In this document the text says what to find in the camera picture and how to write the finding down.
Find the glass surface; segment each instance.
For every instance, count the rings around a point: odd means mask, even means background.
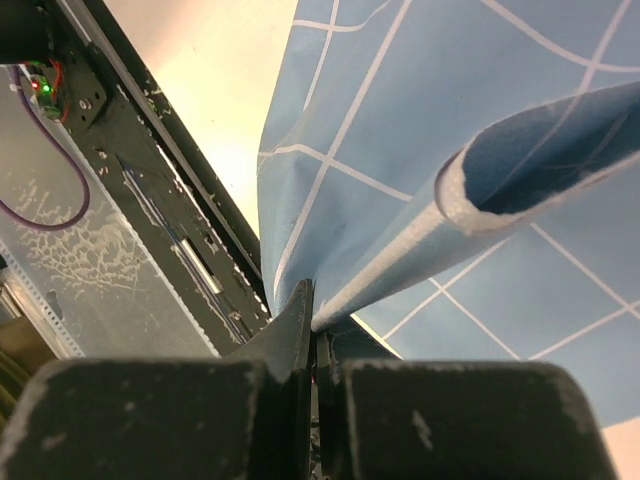
[[[6,81],[4,74],[0,78]],[[59,223],[79,208],[80,182],[16,94],[0,86],[2,200],[25,218]],[[59,127],[46,124],[66,139]],[[22,306],[32,309],[30,320],[60,357],[213,356],[213,346],[97,176],[84,171],[91,205],[71,229],[35,231],[0,212],[0,254],[20,284],[12,288],[22,292]]]

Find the wire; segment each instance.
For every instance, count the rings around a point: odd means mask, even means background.
[[[78,213],[76,213],[70,219],[62,223],[58,223],[56,225],[45,225],[42,223],[34,222],[32,220],[28,220],[23,216],[21,216],[16,211],[12,210],[11,207],[9,207],[2,200],[0,200],[0,210],[4,211],[4,213],[6,213],[9,217],[11,217],[14,221],[19,223],[20,225],[31,228],[33,230],[39,230],[42,232],[59,232],[61,230],[65,230],[67,228],[73,227],[80,220],[84,218],[85,214],[89,210],[89,204],[91,203],[91,191],[89,190],[89,182],[87,181],[87,178],[85,177],[84,173],[80,169],[79,165],[75,162],[75,160],[71,157],[69,152],[67,152],[66,149],[54,138],[54,136],[51,135],[51,133],[44,126],[44,124],[42,123],[38,115],[36,115],[35,112],[31,109],[31,106],[29,105],[29,100],[27,99],[27,96],[20,82],[20,70],[18,69],[18,67],[14,66],[14,67],[7,67],[7,68],[9,70],[11,89],[15,91],[20,97],[20,102],[22,103],[22,106],[27,111],[27,114],[29,115],[29,117],[31,117],[36,127],[38,127],[40,132],[42,132],[45,138],[58,151],[58,153],[62,155],[62,157],[67,161],[69,166],[71,166],[71,168],[77,175],[78,179],[80,180],[80,183],[82,184],[83,198],[82,198],[82,205],[80,206],[80,210],[78,210]]]
[[[53,65],[53,68],[56,69],[56,80],[55,82],[53,82],[51,97],[54,100],[57,100],[58,89],[60,88],[60,84],[62,83],[62,66],[60,65],[60,62],[57,62],[56,60],[49,60],[49,61],[51,62],[51,65]]]
[[[53,68],[55,68],[56,70],[56,80],[53,83],[53,88],[51,90],[51,97],[53,98],[53,101],[56,102],[57,104],[62,103],[63,105],[63,109],[62,109],[62,116],[56,120],[58,123],[64,123],[65,120],[67,119],[67,117],[69,116],[69,110],[70,110],[70,104],[69,102],[66,101],[66,99],[63,99],[62,102],[58,101],[58,92],[60,91],[60,87],[62,86],[62,82],[64,81],[64,73],[62,71],[62,64],[60,62],[58,62],[57,60],[49,60],[51,62],[51,65],[53,65]]]

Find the folded fabric edge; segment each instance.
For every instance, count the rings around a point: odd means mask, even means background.
[[[467,196],[464,162],[467,152],[472,146],[473,141],[467,144],[452,160],[443,165],[436,177],[434,185],[435,203],[440,213],[466,235],[502,230],[518,222],[524,222],[526,219],[535,216],[546,208],[561,204],[568,197],[579,191],[640,161],[640,152],[635,153],[623,160],[619,160],[613,165],[602,168],[584,177],[572,187],[557,192],[555,195],[550,196],[529,209],[522,210],[518,213],[496,214],[483,211],[480,207],[472,203]]]

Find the blue cloth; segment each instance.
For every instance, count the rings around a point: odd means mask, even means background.
[[[631,0],[300,0],[258,163],[273,311],[312,278],[316,329],[555,361],[603,424],[640,414],[638,25]]]

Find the black metal frame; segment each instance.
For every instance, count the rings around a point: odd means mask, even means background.
[[[269,316],[256,235],[105,4],[34,4],[63,67],[65,128],[218,352],[233,352]],[[215,277],[225,315],[175,254],[176,241]]]
[[[45,368],[5,431],[0,469],[9,479],[306,480],[315,378],[322,478],[615,479],[560,368],[389,359],[355,325],[314,336],[312,299],[300,282],[223,361]],[[355,358],[343,341],[360,346]]]

